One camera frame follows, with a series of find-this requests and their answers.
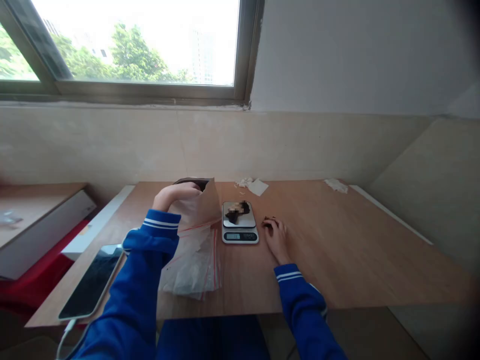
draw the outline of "white cable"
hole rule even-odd
[[[62,360],[60,358],[60,350],[62,350],[62,345],[64,343],[65,338],[69,334],[70,330],[75,326],[75,323],[77,322],[77,319],[72,319],[68,322],[68,325],[65,327],[65,330],[63,331],[63,335],[61,336],[60,343],[58,344],[58,348],[56,349],[56,360]]]

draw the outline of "hand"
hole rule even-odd
[[[155,196],[152,209],[167,212],[170,205],[176,200],[184,200],[194,198],[200,195],[199,186],[194,182],[184,182],[181,184],[170,185],[164,187]]]
[[[287,252],[287,227],[279,220],[264,220],[265,224],[270,224],[271,229],[264,226],[265,239],[268,248],[280,265],[291,264],[289,253]]]

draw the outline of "person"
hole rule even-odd
[[[128,256],[110,288],[103,314],[92,321],[70,355],[75,359],[269,359],[254,315],[165,321],[157,340],[157,291],[164,265],[173,257],[181,216],[171,203],[201,193],[193,182],[162,189],[138,229],[123,241]],[[289,258],[287,228],[266,220],[265,239],[278,262],[274,269],[288,326],[300,358],[346,359],[327,325],[327,305]]]

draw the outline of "blue jacket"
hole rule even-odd
[[[128,258],[110,288],[103,314],[88,327],[75,359],[155,359],[160,273],[173,257],[180,215],[149,210],[123,241]],[[324,297],[297,265],[275,268],[280,297],[298,352],[307,359],[346,359],[327,326]]]

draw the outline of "ziplock bag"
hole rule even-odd
[[[203,300],[205,293],[222,286],[217,254],[217,230],[210,226],[222,218],[214,179],[183,178],[194,182],[199,196],[175,201],[169,213],[180,214],[178,247],[161,272],[159,290]]]
[[[178,248],[162,269],[159,289],[203,300],[205,292],[222,286],[217,230],[210,224],[178,233]]]

